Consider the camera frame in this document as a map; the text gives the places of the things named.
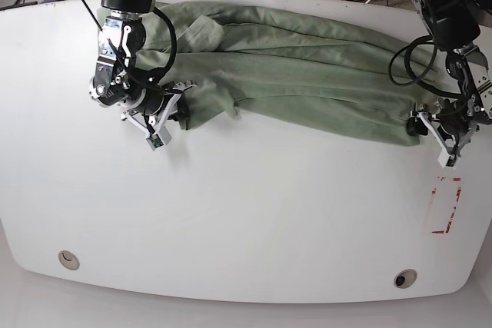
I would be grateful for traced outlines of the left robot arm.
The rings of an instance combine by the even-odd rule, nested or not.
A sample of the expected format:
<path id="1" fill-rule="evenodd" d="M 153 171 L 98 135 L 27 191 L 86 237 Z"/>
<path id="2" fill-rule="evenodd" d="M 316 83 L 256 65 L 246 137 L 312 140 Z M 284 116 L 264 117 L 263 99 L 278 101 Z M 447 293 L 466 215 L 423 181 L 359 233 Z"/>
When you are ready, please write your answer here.
<path id="1" fill-rule="evenodd" d="M 491 67 L 475 44 L 480 35 L 479 12 L 491 11 L 491 0 L 412 0 L 428 34 L 397 52 L 404 58 L 410 84 L 416 84 L 438 97 L 438 109 L 415 108 L 407 121 L 410 136 L 432 134 L 441 147 L 442 167 L 456 167 L 461 151 L 480 125 L 491 123 Z M 433 58 L 442 51 L 445 69 L 457 82 L 457 93 L 434 87 L 411 67 L 411 55 L 420 45 L 432 45 Z"/>

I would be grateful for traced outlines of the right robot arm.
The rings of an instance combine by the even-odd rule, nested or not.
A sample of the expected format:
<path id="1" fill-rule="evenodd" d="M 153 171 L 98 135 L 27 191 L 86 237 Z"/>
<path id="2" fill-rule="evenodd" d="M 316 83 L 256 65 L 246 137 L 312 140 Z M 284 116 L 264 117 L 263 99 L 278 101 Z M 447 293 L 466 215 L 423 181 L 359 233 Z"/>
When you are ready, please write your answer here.
<path id="1" fill-rule="evenodd" d="M 145 133 L 152 150 L 169 144 L 167 121 L 187 119 L 188 108 L 183 94 L 195 86 L 194 81 L 160 85 L 170 71 L 178 51 L 177 35 L 171 20 L 155 7 L 155 0 L 101 0 L 110 11 L 99 28 L 98 59 L 89 95 L 103 107 L 120 105 L 123 121 Z M 157 15 L 167 26 L 171 39 L 168 61 L 151 70 L 137 68 L 137 53 L 146 41 L 143 14 Z"/>

